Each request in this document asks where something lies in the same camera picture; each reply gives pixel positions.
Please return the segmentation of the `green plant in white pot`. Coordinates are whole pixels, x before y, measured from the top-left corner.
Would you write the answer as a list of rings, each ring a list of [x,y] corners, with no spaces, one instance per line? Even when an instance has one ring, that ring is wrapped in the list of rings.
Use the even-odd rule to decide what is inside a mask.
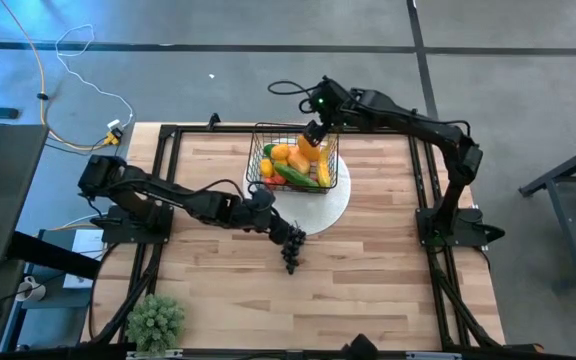
[[[184,320],[184,308],[177,300],[149,294],[129,313],[126,336],[137,352],[163,355],[177,346]]]

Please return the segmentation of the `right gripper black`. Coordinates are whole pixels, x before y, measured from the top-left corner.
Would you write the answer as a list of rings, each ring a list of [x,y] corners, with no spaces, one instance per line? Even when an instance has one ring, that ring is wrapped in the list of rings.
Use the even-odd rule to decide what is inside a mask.
[[[309,95],[309,105],[320,120],[320,125],[309,124],[303,130],[303,137],[312,147],[321,144],[332,128],[351,127],[352,116],[346,107],[350,95],[335,80],[324,76]]]

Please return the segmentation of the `yellow-orange mango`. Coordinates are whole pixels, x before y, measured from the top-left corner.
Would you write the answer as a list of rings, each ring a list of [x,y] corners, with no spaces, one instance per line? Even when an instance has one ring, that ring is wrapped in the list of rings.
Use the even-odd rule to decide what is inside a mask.
[[[320,148],[318,146],[311,145],[303,135],[298,136],[297,146],[299,152],[310,162],[316,162],[319,160]]]

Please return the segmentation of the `white mug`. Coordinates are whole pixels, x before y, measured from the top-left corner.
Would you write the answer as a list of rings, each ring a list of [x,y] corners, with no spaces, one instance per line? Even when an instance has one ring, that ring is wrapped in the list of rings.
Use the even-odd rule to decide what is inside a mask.
[[[46,294],[46,287],[33,276],[26,276],[18,285],[15,300],[19,302],[40,301]]]

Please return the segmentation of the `dark purple grape bunch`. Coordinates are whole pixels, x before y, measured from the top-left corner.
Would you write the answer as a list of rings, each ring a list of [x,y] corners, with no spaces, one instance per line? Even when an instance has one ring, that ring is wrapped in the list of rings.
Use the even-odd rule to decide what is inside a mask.
[[[300,248],[306,241],[306,233],[299,227],[295,228],[296,231],[291,236],[288,236],[281,250],[282,258],[285,262],[285,268],[289,275],[293,275],[296,268],[299,266],[298,256]]]

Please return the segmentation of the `white and yellow power plug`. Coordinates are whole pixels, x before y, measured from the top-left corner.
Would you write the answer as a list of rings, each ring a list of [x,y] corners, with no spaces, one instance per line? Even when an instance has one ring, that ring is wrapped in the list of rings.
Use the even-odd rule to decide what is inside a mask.
[[[124,126],[121,121],[115,119],[107,124],[108,132],[103,140],[104,145],[118,146],[124,134]]]

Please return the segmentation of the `green cucumber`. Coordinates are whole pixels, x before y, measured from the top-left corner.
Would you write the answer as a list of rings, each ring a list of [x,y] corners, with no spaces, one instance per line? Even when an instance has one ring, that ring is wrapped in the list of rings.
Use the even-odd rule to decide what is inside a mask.
[[[301,187],[313,187],[313,188],[319,186],[319,184],[313,179],[311,179],[309,176],[300,173],[299,171],[290,167],[289,165],[285,165],[282,163],[275,163],[274,170],[283,178],[285,178],[287,182],[292,183],[293,185]]]

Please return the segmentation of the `dark side desk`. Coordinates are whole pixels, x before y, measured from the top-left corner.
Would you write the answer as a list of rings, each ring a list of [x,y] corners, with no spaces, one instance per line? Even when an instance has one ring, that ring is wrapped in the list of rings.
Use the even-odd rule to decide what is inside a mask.
[[[0,125],[0,261],[6,258],[46,137],[41,125]]]

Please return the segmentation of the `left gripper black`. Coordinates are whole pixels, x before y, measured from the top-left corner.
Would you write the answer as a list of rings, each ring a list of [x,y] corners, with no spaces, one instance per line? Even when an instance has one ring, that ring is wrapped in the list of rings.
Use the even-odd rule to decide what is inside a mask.
[[[296,228],[279,215],[273,207],[274,202],[275,196],[267,188],[253,191],[250,198],[243,200],[245,212],[241,229],[266,233],[274,244],[283,245]]]

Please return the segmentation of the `white round plate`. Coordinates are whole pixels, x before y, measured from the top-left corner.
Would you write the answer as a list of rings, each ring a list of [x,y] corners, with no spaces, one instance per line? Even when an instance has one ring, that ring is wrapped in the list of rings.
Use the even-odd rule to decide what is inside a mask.
[[[273,207],[280,216],[307,235],[320,233],[337,222],[351,195],[351,179],[342,158],[338,160],[337,185],[326,194],[274,190]]]

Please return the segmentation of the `pale orange fruit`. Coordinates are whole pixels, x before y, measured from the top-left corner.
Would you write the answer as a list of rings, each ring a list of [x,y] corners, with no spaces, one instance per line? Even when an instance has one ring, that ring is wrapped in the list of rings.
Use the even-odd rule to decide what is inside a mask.
[[[300,174],[306,175],[310,172],[311,162],[299,151],[292,151],[287,158],[288,164]]]

